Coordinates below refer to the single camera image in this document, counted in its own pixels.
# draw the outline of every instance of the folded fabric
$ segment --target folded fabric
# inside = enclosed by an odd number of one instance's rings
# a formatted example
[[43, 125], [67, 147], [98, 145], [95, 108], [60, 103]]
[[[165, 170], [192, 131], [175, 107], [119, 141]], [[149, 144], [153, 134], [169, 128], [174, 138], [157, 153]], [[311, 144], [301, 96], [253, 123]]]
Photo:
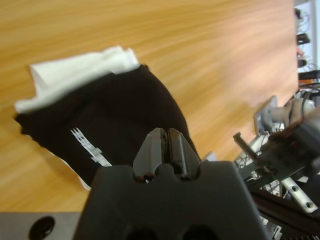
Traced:
[[121, 74], [140, 66], [132, 49], [120, 46], [102, 52], [32, 64], [36, 96], [15, 103], [18, 113], [30, 113], [49, 106], [73, 90], [108, 73]]
[[32, 107], [15, 120], [23, 134], [63, 159], [89, 186], [101, 166], [132, 166], [154, 128], [177, 129], [196, 151], [180, 108], [146, 66], [83, 81], [63, 94], [57, 89], [41, 93], [43, 101], [51, 97], [46, 104], [30, 100]]

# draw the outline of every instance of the wood grain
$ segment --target wood grain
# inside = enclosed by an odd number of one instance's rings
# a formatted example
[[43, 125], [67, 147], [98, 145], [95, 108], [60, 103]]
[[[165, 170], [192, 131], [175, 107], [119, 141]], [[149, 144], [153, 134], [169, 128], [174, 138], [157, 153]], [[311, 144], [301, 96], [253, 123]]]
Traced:
[[34, 95], [27, 66], [122, 45], [165, 84], [198, 152], [232, 161], [254, 112], [298, 88], [291, 0], [2, 0], [0, 211], [79, 211], [88, 192], [19, 133], [13, 104]]

